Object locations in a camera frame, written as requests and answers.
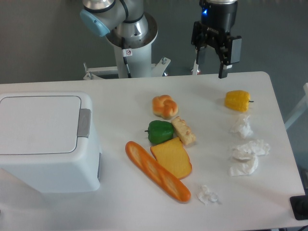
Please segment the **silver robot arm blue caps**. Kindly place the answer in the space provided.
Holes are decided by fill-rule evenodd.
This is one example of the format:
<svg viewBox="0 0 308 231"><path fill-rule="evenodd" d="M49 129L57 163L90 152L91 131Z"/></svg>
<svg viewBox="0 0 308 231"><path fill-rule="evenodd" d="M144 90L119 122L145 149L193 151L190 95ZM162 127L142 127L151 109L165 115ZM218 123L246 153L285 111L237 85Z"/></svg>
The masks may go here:
<svg viewBox="0 0 308 231"><path fill-rule="evenodd" d="M152 43L158 34L155 19L144 11L142 0L84 0L80 18L95 35L106 37L113 46L116 67L86 70L90 79L117 73L119 78L165 76L170 59L152 63ZM204 62L211 47L219 57L218 77L227 77L233 64L240 61L242 38L232 36L238 2L236 0L201 0L201 19L194 22L191 44L196 50L192 74Z"/></svg>

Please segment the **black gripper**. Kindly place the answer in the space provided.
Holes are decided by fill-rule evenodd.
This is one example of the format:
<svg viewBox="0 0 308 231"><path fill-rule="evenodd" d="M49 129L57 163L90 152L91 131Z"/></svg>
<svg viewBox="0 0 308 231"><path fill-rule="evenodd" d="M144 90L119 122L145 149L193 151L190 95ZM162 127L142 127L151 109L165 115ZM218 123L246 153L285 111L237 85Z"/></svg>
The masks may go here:
<svg viewBox="0 0 308 231"><path fill-rule="evenodd" d="M226 78L232 65L241 57L242 37L231 36L235 24L238 1L201 0L201 19L194 22L191 44L196 49L196 63L205 61L205 49L215 48L219 57L219 78Z"/></svg>

